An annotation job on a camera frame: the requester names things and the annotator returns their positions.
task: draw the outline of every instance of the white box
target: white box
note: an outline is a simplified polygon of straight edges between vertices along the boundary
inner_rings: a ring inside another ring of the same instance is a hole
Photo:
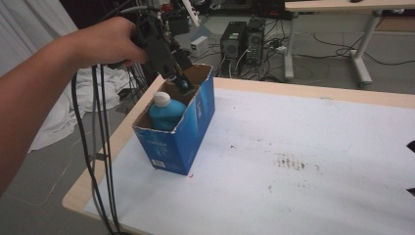
[[[194,40],[191,44],[191,53],[194,57],[200,57],[208,51],[208,38],[201,36],[198,39]]]

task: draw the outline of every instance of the electronic equipment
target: electronic equipment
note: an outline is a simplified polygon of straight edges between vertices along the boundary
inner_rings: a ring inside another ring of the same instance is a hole
[[[192,66],[179,43],[165,27],[165,22],[156,12],[147,12],[137,21],[137,34],[132,41],[144,49],[149,57],[146,66],[158,71],[162,78],[170,80],[183,94],[194,90],[194,85],[184,74]]]
[[[190,31],[189,14],[186,10],[163,12],[162,17],[168,19],[166,23],[168,24],[171,36],[188,33]]]
[[[262,60],[262,45],[265,32],[264,18],[251,18],[247,25],[247,58],[245,65],[259,66]]]
[[[244,64],[244,52],[247,49],[246,27],[246,22],[230,22],[220,38],[223,74],[239,74]]]
[[[312,0],[253,0],[253,13],[257,17],[291,20],[292,14],[285,10],[286,2]]]
[[[191,55],[194,57],[202,56],[206,51],[208,51],[208,38],[201,36],[198,39],[190,43]]]
[[[249,12],[253,2],[254,0],[213,0],[211,8],[228,13]]]

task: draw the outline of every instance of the wire bundle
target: wire bundle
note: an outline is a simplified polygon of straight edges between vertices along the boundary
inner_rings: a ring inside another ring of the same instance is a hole
[[[109,131],[107,107],[106,107],[106,102],[105,102],[105,80],[104,80],[103,66],[100,65],[102,107],[101,107],[101,102],[100,102],[100,94],[99,94],[100,92],[99,92],[98,77],[97,77],[96,69],[97,69],[97,66],[92,67],[92,76],[93,76],[92,81],[93,81],[93,87],[94,87],[94,90],[93,90],[94,113],[93,113],[93,155],[92,155],[92,158],[90,158],[90,155],[89,155],[88,145],[87,145],[87,140],[86,140],[86,135],[85,135],[85,129],[83,127],[83,122],[82,122],[79,108],[77,105],[77,99],[76,99],[76,76],[77,74],[73,76],[72,81],[71,81],[71,94],[72,94],[72,101],[73,101],[73,109],[74,109],[76,120],[79,126],[79,132],[80,132],[81,142],[83,146],[83,154],[84,154],[85,163],[88,169],[88,173],[91,176],[92,195],[93,195],[94,203],[96,205],[98,214],[103,220],[110,234],[127,235],[128,233],[124,233],[120,231],[120,226],[119,226],[119,222],[118,222],[118,218],[116,214],[111,144],[110,144],[110,131]],[[96,149],[95,112],[98,114],[100,137],[101,137],[101,142],[103,144],[103,155],[104,155],[103,162],[105,165],[107,189],[108,189],[108,195],[109,195],[109,204],[110,204],[110,211],[111,211],[111,216],[113,219],[113,224],[110,223],[110,220],[107,217],[107,212],[104,207],[104,203],[103,203],[101,193],[99,190],[98,182],[95,177],[95,161],[97,159],[97,154],[95,150]]]

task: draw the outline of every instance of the white table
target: white table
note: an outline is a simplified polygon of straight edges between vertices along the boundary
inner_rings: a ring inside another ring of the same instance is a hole
[[[406,192],[414,187],[415,157],[405,147],[415,138],[413,95],[216,78],[216,113],[190,174],[182,176],[154,170],[131,128],[162,82],[159,77],[112,136],[125,229],[161,235],[415,231],[415,198]],[[96,171],[103,178],[101,165]],[[64,206],[97,217],[90,192],[85,172]]]

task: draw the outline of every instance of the desk leg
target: desk leg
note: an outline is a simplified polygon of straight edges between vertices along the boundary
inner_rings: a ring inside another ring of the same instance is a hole
[[[350,51],[351,60],[354,63],[354,66],[357,69],[360,85],[370,85],[372,84],[372,78],[370,77],[369,71],[366,69],[366,66],[362,60],[362,55],[366,50],[369,40],[372,37],[373,31],[376,28],[376,25],[381,18],[382,10],[374,11],[372,17],[370,18],[368,24],[366,25],[366,30],[363,36],[363,39],[356,50]]]
[[[288,46],[286,53],[284,55],[284,70],[285,78],[287,80],[294,78],[294,66],[293,66],[293,44],[294,44],[294,35],[296,33],[296,21],[299,17],[299,13],[293,13],[293,19],[291,20],[290,28],[290,37],[288,39]]]

